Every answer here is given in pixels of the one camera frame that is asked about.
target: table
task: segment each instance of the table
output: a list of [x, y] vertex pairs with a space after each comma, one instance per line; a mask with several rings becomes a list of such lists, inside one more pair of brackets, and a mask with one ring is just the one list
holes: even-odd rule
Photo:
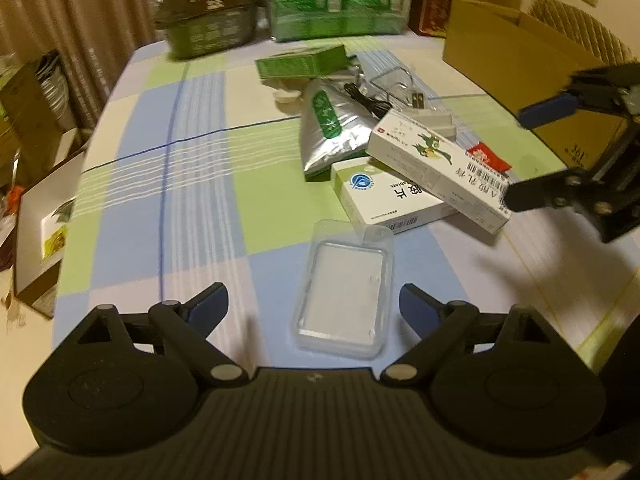
[[367, 76], [397, 65], [425, 95], [448, 96], [458, 143], [480, 139], [513, 179], [560, 161], [478, 86], [441, 60], [443, 41], [404, 36], [276, 44], [257, 41], [176, 62], [165, 43], [140, 48], [104, 109], [86, 156], [58, 287], [53, 344], [96, 304], [140, 312], [225, 283], [230, 307], [209, 340], [249, 370], [371, 366], [376, 373], [416, 341], [398, 293], [415, 283], [441, 301], [506, 312], [530, 304], [598, 366], [638, 312], [640, 233], [604, 246], [570, 210], [514, 215], [489, 236], [462, 215], [395, 240], [388, 343], [372, 361], [297, 349], [289, 332], [312, 227], [346, 220], [328, 182], [306, 183], [300, 120], [276, 107], [254, 67], [301, 44], [341, 41]]

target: chair backrest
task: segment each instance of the chair backrest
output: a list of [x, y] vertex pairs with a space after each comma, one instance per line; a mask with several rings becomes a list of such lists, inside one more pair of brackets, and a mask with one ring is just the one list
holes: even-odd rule
[[558, 0], [534, 0], [529, 14], [580, 44], [608, 65], [632, 63], [638, 58], [596, 18]]

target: green box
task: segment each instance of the green box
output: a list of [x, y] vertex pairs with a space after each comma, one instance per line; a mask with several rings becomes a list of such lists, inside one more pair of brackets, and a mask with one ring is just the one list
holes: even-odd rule
[[322, 77], [349, 64], [343, 44], [297, 48], [255, 60], [261, 79]]
[[275, 41], [401, 34], [402, 0], [270, 0]]

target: green parrot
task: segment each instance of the green parrot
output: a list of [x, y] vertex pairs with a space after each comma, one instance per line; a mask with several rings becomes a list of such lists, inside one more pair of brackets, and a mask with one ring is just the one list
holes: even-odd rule
[[444, 158], [447, 159], [449, 164], [451, 164], [453, 166], [453, 162], [451, 161], [451, 155], [449, 155], [449, 153], [443, 152], [442, 150], [439, 149], [439, 147], [440, 147], [440, 139], [438, 137], [436, 137], [436, 136], [427, 137], [427, 136], [425, 136], [423, 134], [419, 134], [419, 135], [422, 138], [422, 140], [424, 140], [424, 143], [427, 146], [425, 148], [424, 146], [420, 146], [420, 144], [414, 144], [414, 148], [416, 150], [418, 150], [418, 153], [420, 153], [422, 156], [429, 156], [429, 152], [439, 153], [440, 155], [442, 155]]

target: tablecloth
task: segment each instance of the tablecloth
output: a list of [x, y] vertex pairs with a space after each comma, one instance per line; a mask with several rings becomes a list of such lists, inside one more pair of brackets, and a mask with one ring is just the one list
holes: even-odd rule
[[[529, 178], [562, 168], [499, 104], [444, 64], [442, 40], [340, 41], [371, 77], [394, 66], [455, 116], [458, 143], [480, 139]], [[140, 312], [225, 283], [230, 306], [209, 340], [248, 369], [371, 366], [379, 372], [416, 342], [398, 293], [415, 283], [441, 301], [487, 312], [530, 304], [590, 364], [638, 312], [640, 235], [603, 245], [572, 211], [515, 214], [497, 236], [450, 218], [394, 237], [388, 341], [371, 361], [296, 348], [290, 334], [312, 227], [346, 220], [328, 182], [302, 177], [300, 119], [279, 109], [254, 60], [303, 44], [257, 41], [174, 61], [163, 42], [140, 48], [94, 133], [78, 188], [58, 285], [56, 345], [96, 304]]]

